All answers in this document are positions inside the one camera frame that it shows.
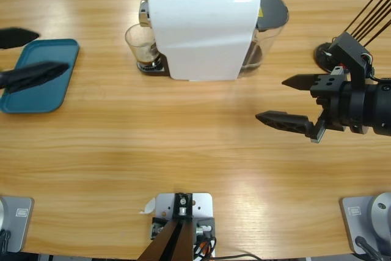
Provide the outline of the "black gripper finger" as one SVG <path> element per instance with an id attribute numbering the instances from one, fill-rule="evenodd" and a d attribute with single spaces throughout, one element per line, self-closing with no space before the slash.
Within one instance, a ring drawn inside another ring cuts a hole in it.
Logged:
<path id="1" fill-rule="evenodd" d="M 313 138 L 314 124 L 307 116 L 288 114 L 282 111 L 265 111 L 255 115 L 263 124 L 277 130 L 303 134 Z"/>
<path id="2" fill-rule="evenodd" d="M 66 62 L 44 61 L 23 68 L 1 72 L 1 89 L 8 93 L 40 86 L 64 74 L 69 69 Z"/>
<path id="3" fill-rule="evenodd" d="M 40 34 L 23 28 L 2 28 L 0 49 L 6 50 L 24 46 L 40 37 Z"/>
<path id="4" fill-rule="evenodd" d="M 309 91 L 313 98 L 337 95 L 344 83 L 344 75 L 326 74 L 299 74 L 282 81 L 284 86 Z"/>

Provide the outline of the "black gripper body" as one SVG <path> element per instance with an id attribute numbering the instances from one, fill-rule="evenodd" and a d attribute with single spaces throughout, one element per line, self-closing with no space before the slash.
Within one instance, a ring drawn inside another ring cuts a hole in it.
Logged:
<path id="1" fill-rule="evenodd" d="M 316 75 L 310 94 L 322 106 L 316 124 L 310 131 L 312 142 L 319 143 L 326 130 L 344 131 L 350 127 L 353 133 L 364 132 L 364 70 L 347 73 L 342 65 L 326 75 Z"/>

